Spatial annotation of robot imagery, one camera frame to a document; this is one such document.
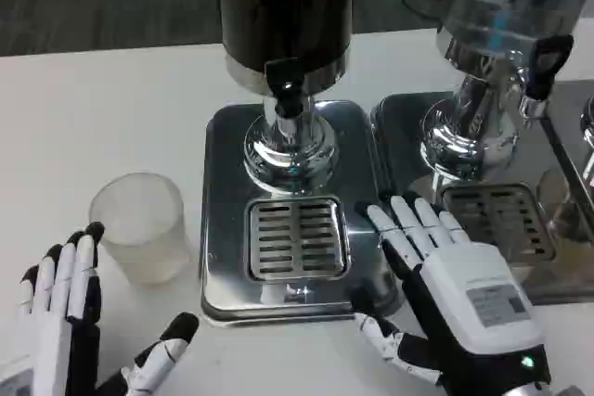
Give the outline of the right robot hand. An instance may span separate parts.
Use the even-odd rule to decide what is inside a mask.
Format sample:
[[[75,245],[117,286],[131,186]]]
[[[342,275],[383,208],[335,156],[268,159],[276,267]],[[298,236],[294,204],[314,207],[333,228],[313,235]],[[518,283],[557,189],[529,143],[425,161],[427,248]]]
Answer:
[[[407,191],[358,202],[423,331],[414,335],[350,296],[358,330],[382,360],[448,395],[549,395],[534,307],[498,247],[471,240],[453,214]]]

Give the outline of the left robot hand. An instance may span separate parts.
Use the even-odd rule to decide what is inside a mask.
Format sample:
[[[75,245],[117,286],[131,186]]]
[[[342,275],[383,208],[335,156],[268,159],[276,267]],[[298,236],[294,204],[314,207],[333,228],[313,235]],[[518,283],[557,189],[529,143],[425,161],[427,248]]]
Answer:
[[[130,366],[98,382],[104,232],[103,223],[90,223],[21,278],[18,315],[1,329],[2,394],[152,395],[187,351],[200,321],[181,312]]]

